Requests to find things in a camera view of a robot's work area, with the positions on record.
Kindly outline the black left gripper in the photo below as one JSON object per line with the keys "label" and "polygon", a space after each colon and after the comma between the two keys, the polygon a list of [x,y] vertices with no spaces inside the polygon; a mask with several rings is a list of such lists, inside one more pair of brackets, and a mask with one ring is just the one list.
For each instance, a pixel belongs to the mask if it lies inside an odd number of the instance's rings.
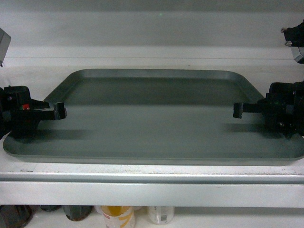
{"label": "black left gripper", "polygon": [[46,120],[62,120],[67,116],[63,102],[53,104],[32,99],[26,86],[8,86],[0,89],[0,137],[11,133],[14,138],[29,138],[42,120],[37,114],[45,110]]}

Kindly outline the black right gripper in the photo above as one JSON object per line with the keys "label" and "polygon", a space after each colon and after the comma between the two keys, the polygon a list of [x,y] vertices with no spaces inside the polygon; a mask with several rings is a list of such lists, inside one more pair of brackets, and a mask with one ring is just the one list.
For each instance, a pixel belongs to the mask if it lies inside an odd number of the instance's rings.
{"label": "black right gripper", "polygon": [[258,104],[234,103],[233,117],[242,118],[243,113],[262,113],[265,126],[280,132],[286,138],[304,134],[304,83],[280,83],[270,85],[266,97]]}

